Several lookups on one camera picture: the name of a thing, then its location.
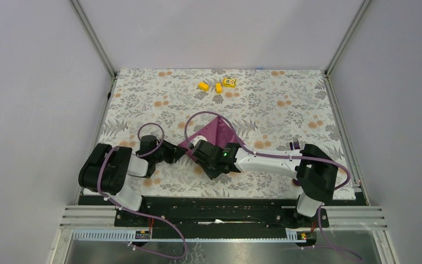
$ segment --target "white wall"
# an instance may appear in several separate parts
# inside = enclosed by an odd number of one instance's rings
[[[422,263],[422,1],[373,1],[332,81],[400,262]]]
[[[325,69],[362,0],[81,0],[121,68]]]
[[[0,263],[44,263],[109,77],[68,1],[0,1]]]

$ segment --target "table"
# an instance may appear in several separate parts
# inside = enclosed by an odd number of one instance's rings
[[[237,87],[215,83],[236,78]],[[198,83],[210,89],[204,92]],[[160,124],[165,139],[184,141],[184,126],[198,111],[224,115],[247,145],[258,149],[289,150],[298,138],[315,144],[334,161],[346,165],[326,87],[320,70],[210,70],[123,69],[120,71],[99,141],[139,148],[138,128],[147,122]],[[215,116],[199,115],[190,123],[192,135]],[[158,128],[145,127],[142,135],[160,136]],[[339,170],[337,184],[346,178]],[[184,156],[176,164],[157,165],[150,179],[128,177],[127,183],[141,195],[183,197],[247,197],[296,199],[301,187],[284,175],[262,172],[222,174],[210,180],[201,167]],[[336,190],[334,199],[354,200],[351,183]]]

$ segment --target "fork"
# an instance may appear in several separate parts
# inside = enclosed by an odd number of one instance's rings
[[[298,142],[298,138],[293,139],[293,148],[296,150],[300,149],[300,143]]]

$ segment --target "flower pattern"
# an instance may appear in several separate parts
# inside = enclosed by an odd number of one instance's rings
[[[215,84],[223,78],[237,79],[235,88]],[[198,88],[204,81],[209,91]],[[346,165],[340,133],[334,121],[319,70],[145,70],[123,69],[104,120],[100,142],[138,150],[138,128],[147,122],[160,124],[165,138],[179,144],[184,126],[198,111],[220,113],[232,121],[247,145],[258,149],[289,150],[298,138],[319,146],[334,161]],[[188,133],[200,130],[214,116],[199,115]],[[142,135],[160,136],[154,126]],[[337,184],[346,178],[339,170]],[[185,197],[264,197],[296,199],[301,188],[284,175],[264,172],[223,174],[210,180],[203,170],[184,156],[176,164],[157,165],[151,179],[128,177],[127,183],[142,195]],[[334,193],[334,199],[355,199],[349,183]]]

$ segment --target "purple cable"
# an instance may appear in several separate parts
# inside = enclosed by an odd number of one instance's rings
[[[345,247],[341,247],[341,246],[334,246],[331,241],[329,241],[329,239],[327,239],[326,235],[324,234],[323,231],[323,227],[321,226],[321,206],[318,207],[318,225],[319,225],[319,231],[321,232],[321,235],[323,236],[324,240],[326,240],[326,242],[329,244],[329,246],[317,246],[316,248],[329,248],[331,247],[332,249],[334,249],[339,255],[343,256],[346,259],[349,259],[351,261],[354,262],[363,262],[364,259],[360,256],[360,254],[350,250],[350,249],[346,249]],[[350,254],[354,255],[356,258],[352,258],[349,257],[347,255],[345,255],[344,253],[342,253],[341,251],[346,251],[349,252]]]
[[[230,128],[232,129],[232,131],[234,131],[234,135],[237,138],[238,143],[241,145],[242,149],[244,149],[245,151],[247,151],[248,153],[254,154],[255,156],[260,156],[260,157],[268,157],[268,158],[285,158],[285,159],[289,159],[289,156],[283,156],[283,155],[271,155],[271,154],[264,154],[264,153],[257,153],[257,152],[253,152],[252,150],[248,149],[245,146],[245,143],[243,142],[242,139],[240,139],[240,137],[237,135],[237,131],[235,130],[234,126],[232,125],[232,123],[225,118],[224,116],[222,116],[221,114],[218,113],[214,113],[211,111],[201,111],[198,113],[193,114],[188,120],[187,123],[185,123],[185,140],[187,141],[187,144],[190,144],[190,139],[188,138],[187,135],[187,128],[188,128],[188,124],[190,123],[190,121],[192,120],[192,118],[194,118],[195,116],[199,115],[199,114],[213,114],[219,118],[222,118],[224,121],[226,121],[226,123],[230,126]],[[318,161],[318,162],[324,162],[324,163],[329,163],[331,165],[334,165],[338,168],[343,169],[343,171],[347,174],[347,179],[339,184],[338,186],[334,187],[334,190],[340,189],[342,187],[344,187],[345,185],[347,185],[348,182],[350,182],[350,179],[352,178],[352,176],[350,175],[350,172],[348,171],[348,169],[335,162],[335,161],[331,161],[329,159],[324,159],[324,158],[315,158],[315,157],[304,157],[304,156],[292,156],[292,159],[294,160],[308,160],[308,161]]]
[[[133,213],[134,215],[143,216],[143,217],[149,217],[149,218],[154,218],[154,219],[163,221],[164,223],[170,225],[175,231],[177,231],[177,233],[179,234],[180,238],[184,242],[184,253],[181,256],[170,256],[170,255],[166,255],[166,254],[163,254],[163,253],[159,253],[159,252],[154,251],[154,250],[144,249],[142,247],[137,247],[137,246],[134,246],[134,249],[139,249],[139,250],[142,250],[142,251],[145,251],[145,252],[153,253],[155,255],[158,255],[158,256],[161,256],[161,257],[167,257],[169,259],[174,259],[174,260],[178,260],[178,259],[184,258],[187,255],[187,253],[188,253],[187,242],[185,241],[184,235],[180,232],[180,230],[174,224],[172,224],[171,222],[169,222],[166,219],[162,219],[161,217],[153,216],[151,214],[146,214],[146,213],[140,213],[140,212],[131,210],[129,208],[126,208],[123,205],[121,205],[120,203],[118,203],[116,200],[114,200],[111,197],[109,197],[109,195],[103,193],[103,191],[101,190],[101,179],[103,178],[104,169],[106,168],[106,165],[107,165],[107,163],[109,161],[109,158],[111,157],[112,153],[114,153],[114,151],[116,151],[119,148],[120,148],[120,146],[113,147],[108,152],[108,154],[106,155],[106,157],[104,158],[103,164],[101,165],[101,169],[99,170],[98,183],[96,185],[97,190],[98,190],[98,193],[101,194],[103,197],[108,198],[108,201],[110,201],[111,203],[113,203],[115,206],[118,206],[119,208],[122,208],[122,210],[124,210],[124,211],[127,211],[129,213]]]
[[[146,123],[146,124],[142,125],[142,126],[138,129],[138,133],[137,133],[138,140],[141,140],[141,137],[140,137],[140,131],[141,131],[144,127],[146,127],[147,125],[155,125],[155,126],[159,127],[159,129],[160,129],[160,130],[161,130],[161,132],[163,133],[163,136],[162,136],[162,137],[161,137],[161,139],[159,140],[159,144],[158,144],[155,148],[153,148],[153,150],[151,150],[150,152],[146,152],[145,154],[137,155],[137,157],[138,157],[138,158],[146,157],[146,156],[148,156],[148,155],[152,154],[154,151],[158,150],[158,148],[159,148],[159,147],[161,147],[161,145],[163,144],[163,141],[164,141],[164,129],[163,129],[163,128],[159,125],[159,124],[157,124],[157,123]]]

